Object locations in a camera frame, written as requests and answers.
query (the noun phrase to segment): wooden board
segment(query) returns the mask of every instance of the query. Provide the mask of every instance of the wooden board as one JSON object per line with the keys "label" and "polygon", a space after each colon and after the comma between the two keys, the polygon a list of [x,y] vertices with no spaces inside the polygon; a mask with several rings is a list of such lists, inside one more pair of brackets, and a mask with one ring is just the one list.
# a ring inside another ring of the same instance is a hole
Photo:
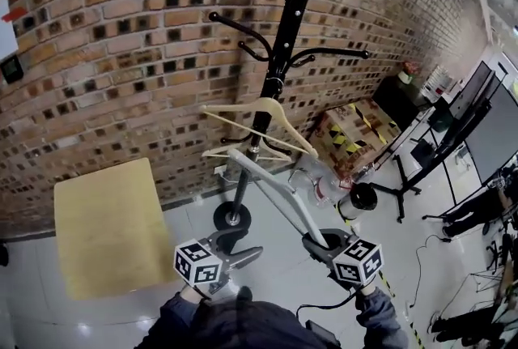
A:
{"label": "wooden board", "polygon": [[178,279],[147,158],[54,186],[59,259],[73,300]]}

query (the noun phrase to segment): clothes hanger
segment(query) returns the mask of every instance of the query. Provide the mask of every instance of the clothes hanger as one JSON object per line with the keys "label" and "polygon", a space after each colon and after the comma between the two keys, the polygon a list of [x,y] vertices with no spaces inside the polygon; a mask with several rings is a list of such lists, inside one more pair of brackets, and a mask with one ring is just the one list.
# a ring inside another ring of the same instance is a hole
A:
{"label": "clothes hanger", "polygon": [[[223,153],[228,152],[231,149],[237,149],[238,147],[243,146],[243,144],[244,143],[233,143],[232,145],[216,147],[215,149],[210,149],[209,151],[204,151],[202,153],[202,156],[211,157],[211,158],[228,158],[230,156],[228,154],[223,154]],[[290,162],[290,163],[293,162],[293,160],[291,159],[290,156],[284,155],[284,153],[282,153],[280,151],[275,151],[274,149],[271,149],[270,147],[268,147],[262,138],[259,141],[259,147],[261,149],[264,149],[265,151],[268,151],[269,153],[271,153],[274,156],[273,157],[272,156],[258,156],[257,157],[258,160],[279,160],[282,162]]]}
{"label": "clothes hanger", "polygon": [[[275,99],[271,99],[269,97],[260,97],[257,100],[255,100],[249,104],[229,104],[229,105],[211,105],[211,106],[203,105],[203,106],[201,106],[200,111],[215,119],[224,121],[225,123],[239,127],[240,129],[248,130],[251,133],[258,134],[259,136],[262,136],[263,138],[267,138],[267,139],[272,140],[273,142],[276,142],[283,146],[287,146],[290,149],[294,149],[296,151],[301,151],[303,153],[308,153],[309,155],[316,157],[316,158],[318,157],[318,153],[316,152],[315,148],[313,146],[311,146],[311,144],[297,130],[295,130],[295,128],[288,121],[281,104],[278,101],[276,101]],[[236,123],[235,121],[228,120],[225,117],[221,117],[221,116],[218,116],[217,114],[215,114],[215,113],[221,113],[221,112],[235,112],[235,113],[265,112],[265,113],[268,113],[271,117],[273,117],[278,122],[279,125],[284,127],[284,129],[286,129],[286,131],[297,142],[299,142],[299,144],[304,149],[297,147],[297,146],[293,146],[290,143],[283,142],[282,140],[273,138],[272,136],[269,136],[268,134],[258,132],[254,129],[251,129],[250,127],[240,125],[239,123]]]}

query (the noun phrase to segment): white tile floor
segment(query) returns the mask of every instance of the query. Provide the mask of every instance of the white tile floor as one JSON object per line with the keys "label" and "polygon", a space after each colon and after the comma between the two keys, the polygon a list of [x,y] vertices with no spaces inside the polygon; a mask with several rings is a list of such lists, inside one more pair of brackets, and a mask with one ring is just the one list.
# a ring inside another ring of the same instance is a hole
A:
{"label": "white tile floor", "polygon": [[[411,143],[401,147],[405,155]],[[466,171],[448,163],[456,192],[463,198],[479,186],[474,167]],[[392,161],[388,161],[374,176],[382,185],[396,187],[399,176]],[[427,326],[433,312],[442,310],[453,298],[465,276],[485,270],[486,255],[482,233],[475,228],[451,244],[428,241],[427,249],[419,253],[422,261],[422,282],[416,306],[408,311],[414,300],[418,281],[415,250],[432,233],[440,233],[440,224],[424,222],[421,216],[439,214],[452,205],[444,175],[438,168],[419,184],[419,196],[405,197],[406,218],[396,222],[395,198],[378,193],[379,204],[374,211],[362,215],[355,223],[357,232],[368,240],[383,245],[383,272],[396,297],[400,323],[416,347],[408,326],[415,324],[427,348],[441,347],[432,342]],[[165,220],[176,241],[203,238],[214,231],[212,213],[225,198],[214,196],[165,213]],[[297,231],[281,216],[261,191],[250,185],[244,203],[253,215],[250,233],[238,243],[236,250],[262,245],[262,256],[234,273],[237,285],[252,288],[256,300],[268,300],[290,310],[301,304],[336,304],[346,292],[326,278],[326,269],[311,260],[301,245]],[[321,228],[343,228],[343,222],[332,207],[310,207]],[[133,292],[126,296],[91,301],[72,301],[65,292],[59,269],[55,238],[30,240],[9,244],[11,264],[0,269],[0,333],[11,324],[19,349],[87,349],[97,347],[129,348],[138,344],[159,313],[159,307],[182,286],[181,282]],[[384,285],[377,279],[381,288]],[[445,315],[469,310],[475,303],[491,299],[491,291],[476,293],[475,282],[469,279]],[[341,340],[344,348],[363,347],[364,331],[355,321],[354,302],[340,309],[322,311],[305,309],[301,321],[311,318]],[[0,347],[12,348],[8,334],[0,338]],[[448,343],[443,347],[452,347]]]}

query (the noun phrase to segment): brick wall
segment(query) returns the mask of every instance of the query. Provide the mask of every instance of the brick wall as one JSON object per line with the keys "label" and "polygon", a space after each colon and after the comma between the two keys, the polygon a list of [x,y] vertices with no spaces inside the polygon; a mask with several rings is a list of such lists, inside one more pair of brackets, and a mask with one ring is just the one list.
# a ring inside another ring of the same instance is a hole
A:
{"label": "brick wall", "polygon": [[[15,22],[25,77],[0,87],[0,236],[52,229],[56,182],[143,156],[163,202],[217,185],[221,160],[200,153],[237,134],[197,107],[254,100],[265,64],[208,14],[273,43],[283,0],[10,3],[28,15]],[[320,112],[371,96],[405,60],[422,66],[419,79],[439,62],[462,77],[486,44],[481,24],[478,0],[311,0],[295,52],[325,45],[374,56],[319,56],[293,69],[281,98],[287,116],[306,134]]]}

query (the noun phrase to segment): black coat rack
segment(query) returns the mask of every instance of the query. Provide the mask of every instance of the black coat rack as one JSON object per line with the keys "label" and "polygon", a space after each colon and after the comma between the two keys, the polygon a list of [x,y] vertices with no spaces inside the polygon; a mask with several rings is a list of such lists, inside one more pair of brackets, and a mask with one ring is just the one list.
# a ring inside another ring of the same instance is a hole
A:
{"label": "black coat rack", "polygon": [[[240,48],[244,49],[256,60],[260,62],[268,62],[268,70],[266,72],[265,82],[261,91],[261,97],[269,97],[277,100],[282,93],[284,79],[288,70],[292,67],[301,67],[309,62],[315,61],[315,55],[313,54],[327,53],[347,57],[360,57],[363,59],[369,58],[368,51],[321,47],[305,49],[296,55],[292,55],[293,48],[295,47],[295,40],[297,39],[307,4],[308,0],[286,0],[273,48],[271,48],[268,41],[261,34],[252,29],[240,25],[231,19],[222,17],[217,12],[212,12],[209,15],[209,19],[211,21],[224,23],[231,28],[237,29],[244,34],[255,38],[264,45],[266,57],[257,54],[243,41],[238,43]],[[271,118],[272,117],[268,113],[256,113],[253,119],[252,128],[258,132],[266,133],[270,126]],[[243,143],[250,140],[250,146],[246,152],[246,156],[249,159],[256,161],[259,153],[259,142],[261,139],[263,139],[264,143],[268,147],[286,155],[290,155],[290,151],[272,146],[265,138],[253,133],[250,133],[245,138],[241,139],[222,138],[221,143]],[[221,244],[220,246],[223,247],[227,253],[230,253],[234,244],[248,233],[248,228],[252,222],[252,217],[248,208],[242,203],[244,191],[246,190],[249,178],[250,176],[247,171],[241,171],[234,201],[222,203],[214,213],[214,225],[218,230],[229,228],[242,228],[243,230],[233,236],[226,236],[224,244]]]}

